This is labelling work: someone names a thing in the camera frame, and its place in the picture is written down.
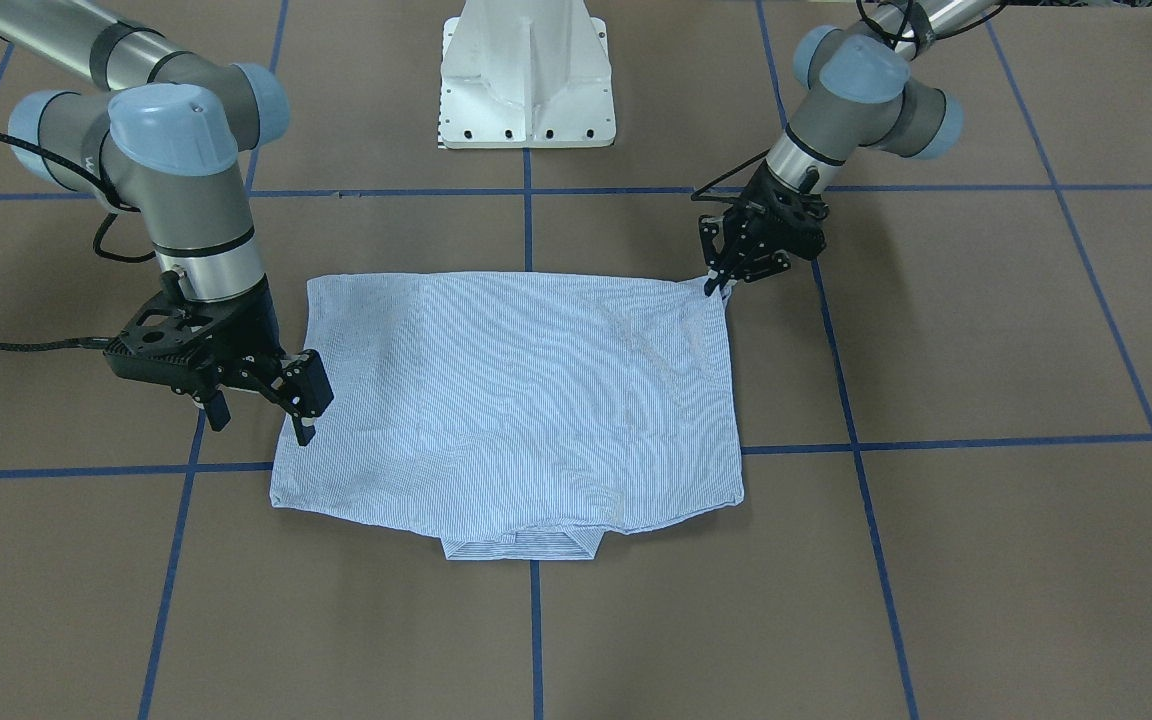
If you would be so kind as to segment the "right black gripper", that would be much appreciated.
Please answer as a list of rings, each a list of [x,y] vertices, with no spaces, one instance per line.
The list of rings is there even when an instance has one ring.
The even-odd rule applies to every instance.
[[[230,410],[221,387],[242,389],[265,397],[291,416],[291,430],[300,447],[316,435],[317,418],[332,406],[334,391],[326,374],[323,356],[314,348],[294,355],[252,354],[220,357],[205,354],[188,364],[184,376],[173,379],[172,389],[204,402],[204,415],[212,432],[227,429]]]

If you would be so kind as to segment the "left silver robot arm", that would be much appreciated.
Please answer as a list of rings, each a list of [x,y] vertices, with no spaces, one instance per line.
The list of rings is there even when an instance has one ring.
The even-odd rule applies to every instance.
[[[964,111],[941,88],[914,78],[914,59],[979,26],[1001,1],[882,1],[852,26],[814,26],[797,45],[794,76],[804,100],[783,132],[749,160],[753,174],[723,213],[698,229],[707,264],[705,295],[812,262],[826,249],[823,194],[855,151],[940,158],[963,132]]]

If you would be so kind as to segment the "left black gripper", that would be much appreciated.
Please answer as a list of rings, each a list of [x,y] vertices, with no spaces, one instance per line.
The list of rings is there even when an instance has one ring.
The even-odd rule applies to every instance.
[[[826,249],[823,223],[829,206],[817,196],[773,195],[737,199],[719,217],[699,217],[702,253],[708,266],[704,295],[730,300],[732,285],[751,283],[812,262]]]

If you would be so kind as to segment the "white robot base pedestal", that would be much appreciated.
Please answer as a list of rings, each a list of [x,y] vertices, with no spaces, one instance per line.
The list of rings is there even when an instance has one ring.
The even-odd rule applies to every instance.
[[[440,147],[616,141],[608,26],[584,1],[467,1],[444,22],[440,78]]]

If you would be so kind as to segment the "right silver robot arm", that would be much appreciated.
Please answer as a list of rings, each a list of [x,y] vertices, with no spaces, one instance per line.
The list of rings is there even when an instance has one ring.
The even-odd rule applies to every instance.
[[[291,123],[274,74],[212,63],[88,1],[0,1],[0,38],[96,88],[24,97],[0,142],[38,179],[91,192],[109,219],[141,215],[160,270],[160,291],[115,336],[29,350],[100,351],[118,377],[192,397],[214,430],[230,419],[223,388],[256,393],[310,444],[334,393],[319,353],[280,343],[238,168]]]

